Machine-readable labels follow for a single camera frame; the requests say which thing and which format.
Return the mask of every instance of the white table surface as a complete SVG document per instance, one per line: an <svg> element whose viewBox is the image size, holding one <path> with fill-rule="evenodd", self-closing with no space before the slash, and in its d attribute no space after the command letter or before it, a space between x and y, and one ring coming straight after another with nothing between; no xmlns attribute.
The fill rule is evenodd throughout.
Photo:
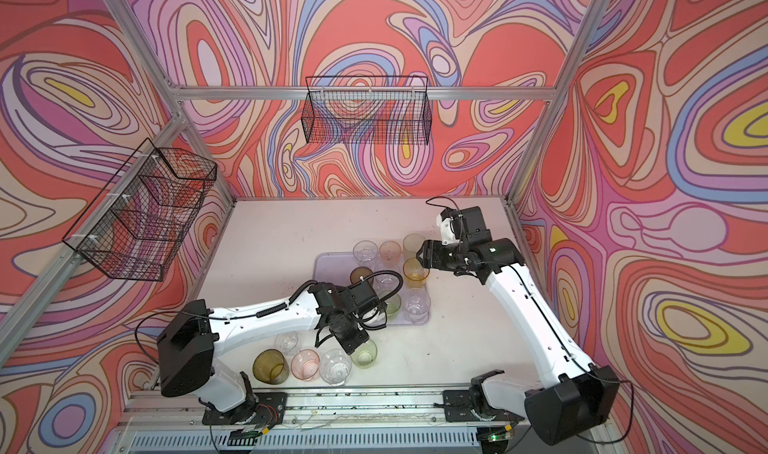
<svg viewBox="0 0 768 454"><path fill-rule="evenodd" d="M456 202L462 209L480 206L494 239L514 239L500 199ZM436 216L441 210L425 205L424 199L239 201L199 298L208 307L282 299L312 278L315 258L321 253L349 252L364 239L377 244L394 239L402 245L402 238L411 232L439 239ZM433 270L427 287L432 298L429 322L371 332L379 355L367 370L353 366L348 386L465 384L494 369L536 378L520 334L485 286L469 276ZM312 348L315 331L300 334L300 339L302 346ZM247 372L255 389L278 387L255 380L251 371L256 356L273 346L274 338L262 339L221 359L236 372ZM317 351L322 355L338 348L336 340L329 339ZM289 376L280 385L302 386L327 384L319 376L310 382Z"/></svg>

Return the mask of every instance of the metal rail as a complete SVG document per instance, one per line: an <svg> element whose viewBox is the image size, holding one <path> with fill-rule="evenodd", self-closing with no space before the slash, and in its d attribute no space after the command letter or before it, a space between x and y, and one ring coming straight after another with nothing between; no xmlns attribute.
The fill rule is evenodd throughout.
<svg viewBox="0 0 768 454"><path fill-rule="evenodd" d="M334 86L328 90L360 90L359 87ZM172 86L175 100L304 100L304 86ZM364 90L391 92L411 90L410 87L366 87ZM553 87L427 87L429 100L552 100Z"/></svg>

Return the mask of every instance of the black wire basket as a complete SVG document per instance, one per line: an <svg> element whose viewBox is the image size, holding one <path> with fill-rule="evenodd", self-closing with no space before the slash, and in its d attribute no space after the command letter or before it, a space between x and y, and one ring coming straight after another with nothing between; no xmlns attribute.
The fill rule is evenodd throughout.
<svg viewBox="0 0 768 454"><path fill-rule="evenodd" d="M308 76L301 123L307 143L429 144L425 76Z"/></svg>
<svg viewBox="0 0 768 454"><path fill-rule="evenodd" d="M96 199L63 241L111 279L161 281L216 174L216 163L204 157L155 147L94 227L76 245L68 238Z"/></svg>

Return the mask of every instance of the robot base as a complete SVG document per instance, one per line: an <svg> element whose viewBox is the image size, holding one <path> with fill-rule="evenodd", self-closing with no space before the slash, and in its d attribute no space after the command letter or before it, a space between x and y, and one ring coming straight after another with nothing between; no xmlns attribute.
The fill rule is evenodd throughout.
<svg viewBox="0 0 768 454"><path fill-rule="evenodd" d="M251 389L250 381L245 372L241 372L246 389L246 400L232 410L221 412L212 404L204 403L208 408L203 414L204 426L233 426L235 424L255 424L258 426L276 426L283 423L285 414L286 392L259 392L256 397Z"/></svg>
<svg viewBox="0 0 768 454"><path fill-rule="evenodd" d="M485 421L506 421L513 426L524 418L501 409L494 409L486 406L482 412L472 405L472 394L469 390L445 390L442 391L443 410L446 412L446 421L448 422L476 422ZM479 419L472 410L475 410L482 419Z"/></svg>

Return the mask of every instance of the ventilation grille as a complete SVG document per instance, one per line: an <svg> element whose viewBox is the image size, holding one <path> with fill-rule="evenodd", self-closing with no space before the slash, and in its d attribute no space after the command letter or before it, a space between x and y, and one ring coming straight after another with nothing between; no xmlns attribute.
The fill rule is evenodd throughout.
<svg viewBox="0 0 768 454"><path fill-rule="evenodd" d="M302 448L372 449L479 446L475 428L466 426L380 429L272 430L259 439L230 440L229 432L214 431L216 446L225 450ZM130 452L195 452L212 449L208 431L137 432Z"/></svg>

